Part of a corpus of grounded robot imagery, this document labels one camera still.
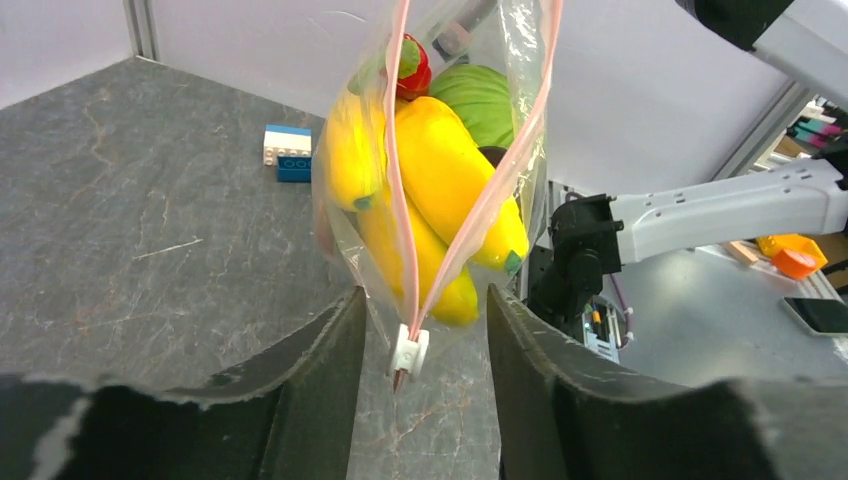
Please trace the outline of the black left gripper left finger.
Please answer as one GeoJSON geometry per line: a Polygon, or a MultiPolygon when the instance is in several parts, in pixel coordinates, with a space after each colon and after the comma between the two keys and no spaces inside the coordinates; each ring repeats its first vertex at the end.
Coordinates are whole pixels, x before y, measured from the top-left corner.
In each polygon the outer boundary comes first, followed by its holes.
{"type": "Polygon", "coordinates": [[[366,334],[356,288],[195,388],[1,378],[5,479],[342,479],[366,334]]]}

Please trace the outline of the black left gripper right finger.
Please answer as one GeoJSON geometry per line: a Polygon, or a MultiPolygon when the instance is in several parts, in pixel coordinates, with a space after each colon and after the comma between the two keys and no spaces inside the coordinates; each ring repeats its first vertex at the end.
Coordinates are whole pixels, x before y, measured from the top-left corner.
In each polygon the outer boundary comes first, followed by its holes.
{"type": "Polygon", "coordinates": [[[847,386],[643,375],[487,291],[504,479],[843,479],[847,386]]]}

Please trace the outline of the yellow banana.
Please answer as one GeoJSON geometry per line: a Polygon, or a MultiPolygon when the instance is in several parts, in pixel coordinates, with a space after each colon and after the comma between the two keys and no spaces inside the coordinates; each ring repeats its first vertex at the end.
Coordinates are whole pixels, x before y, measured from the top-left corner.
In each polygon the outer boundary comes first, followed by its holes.
{"type": "MultiPolygon", "coordinates": [[[[404,297],[402,261],[396,248],[385,180],[383,99],[345,92],[327,118],[325,179],[331,199],[356,216],[359,235],[374,269],[356,273],[370,287],[381,280],[397,300],[404,297]]],[[[417,250],[419,299],[430,291],[448,246],[495,173],[456,113],[441,100],[419,97],[396,104],[398,160],[417,250]]]]}

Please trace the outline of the clear zip top bag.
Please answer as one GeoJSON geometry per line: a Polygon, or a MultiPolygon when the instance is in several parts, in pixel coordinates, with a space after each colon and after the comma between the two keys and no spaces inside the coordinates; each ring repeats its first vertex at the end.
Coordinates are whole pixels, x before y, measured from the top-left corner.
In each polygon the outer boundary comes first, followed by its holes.
{"type": "Polygon", "coordinates": [[[395,2],[313,167],[316,239],[370,300],[396,385],[483,315],[537,239],[559,1],[395,2]]]}

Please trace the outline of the pale green cabbage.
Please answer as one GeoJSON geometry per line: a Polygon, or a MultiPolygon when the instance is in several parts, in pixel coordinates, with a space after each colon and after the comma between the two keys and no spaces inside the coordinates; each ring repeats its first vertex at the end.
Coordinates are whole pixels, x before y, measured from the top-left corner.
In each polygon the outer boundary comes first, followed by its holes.
{"type": "Polygon", "coordinates": [[[479,146],[512,145],[512,104],[504,74],[483,65],[455,64],[431,82],[429,94],[456,113],[479,146]]]}

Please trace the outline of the red chili pepper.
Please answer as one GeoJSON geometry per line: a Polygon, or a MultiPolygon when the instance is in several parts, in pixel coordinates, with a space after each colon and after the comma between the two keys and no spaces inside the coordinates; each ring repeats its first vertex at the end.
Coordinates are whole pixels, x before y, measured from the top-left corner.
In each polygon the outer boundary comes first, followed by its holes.
{"type": "MultiPolygon", "coordinates": [[[[366,61],[347,83],[349,92],[362,93],[369,74],[376,69],[385,77],[384,59],[374,57],[366,61]]],[[[397,73],[396,95],[405,101],[412,101],[429,93],[432,71],[429,58],[422,45],[409,33],[405,33],[401,42],[400,62],[397,73]]]]}

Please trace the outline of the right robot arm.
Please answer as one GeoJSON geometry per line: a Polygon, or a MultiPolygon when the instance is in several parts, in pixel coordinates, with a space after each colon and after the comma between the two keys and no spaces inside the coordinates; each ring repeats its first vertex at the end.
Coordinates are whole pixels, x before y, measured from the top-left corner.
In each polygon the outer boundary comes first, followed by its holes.
{"type": "Polygon", "coordinates": [[[605,274],[658,254],[847,227],[847,151],[552,215],[552,262],[526,301],[490,286],[488,344],[504,479],[843,479],[847,386],[730,379],[699,388],[628,370],[564,335],[605,274]]]}

